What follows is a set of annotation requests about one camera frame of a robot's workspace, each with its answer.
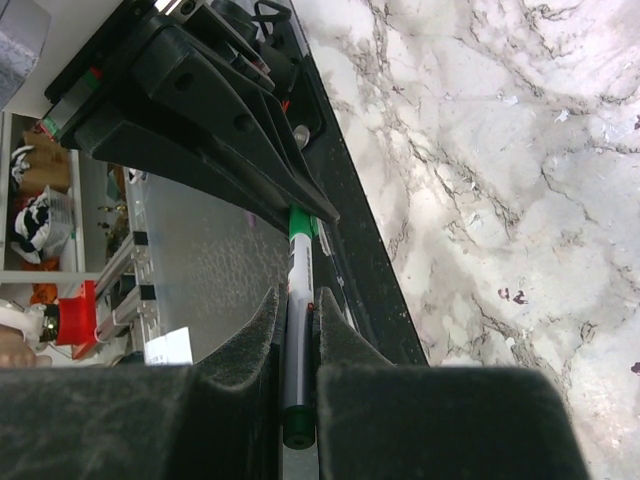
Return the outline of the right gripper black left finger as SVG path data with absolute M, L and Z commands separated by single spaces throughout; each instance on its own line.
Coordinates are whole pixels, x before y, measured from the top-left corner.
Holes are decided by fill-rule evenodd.
M 278 479 L 281 327 L 273 287 L 191 366 L 5 369 L 5 479 Z

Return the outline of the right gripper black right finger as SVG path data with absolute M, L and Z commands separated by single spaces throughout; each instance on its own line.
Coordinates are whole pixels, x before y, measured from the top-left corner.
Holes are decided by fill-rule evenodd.
M 318 294 L 317 419 L 325 479 L 585 479 L 562 399 L 538 371 L 401 366 Z

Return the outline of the white marker pen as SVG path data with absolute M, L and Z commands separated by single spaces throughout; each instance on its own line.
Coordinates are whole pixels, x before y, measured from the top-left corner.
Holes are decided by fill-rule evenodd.
M 315 442 L 311 239 L 304 233 L 296 233 L 290 247 L 282 393 L 283 441 L 290 449 L 304 450 Z

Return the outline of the green marker cap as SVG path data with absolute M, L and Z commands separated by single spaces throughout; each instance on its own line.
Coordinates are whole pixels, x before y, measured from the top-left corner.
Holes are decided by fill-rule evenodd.
M 289 210 L 289 242 L 293 244 L 294 237 L 303 234 L 312 240 L 318 235 L 318 225 L 315 216 L 310 215 L 299 206 L 292 205 Z

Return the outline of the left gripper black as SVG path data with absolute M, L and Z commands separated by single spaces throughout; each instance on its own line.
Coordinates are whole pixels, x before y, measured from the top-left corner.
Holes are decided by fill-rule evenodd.
M 198 46 L 207 1 L 124 1 L 51 82 L 43 131 L 95 160 L 160 176 L 286 234 L 289 208 L 339 213 L 277 99 Z

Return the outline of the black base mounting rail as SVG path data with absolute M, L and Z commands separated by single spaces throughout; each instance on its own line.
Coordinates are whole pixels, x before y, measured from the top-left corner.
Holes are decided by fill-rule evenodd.
M 345 143 L 325 85 L 292 2 L 244 1 L 255 24 L 274 34 L 275 47 L 299 63 L 298 92 L 291 94 L 288 117 L 312 131 L 305 149 L 311 173 L 340 213 L 334 225 L 320 225 L 318 284 L 334 293 L 345 320 L 373 348 L 396 365 L 427 363 L 381 239 L 361 181 Z

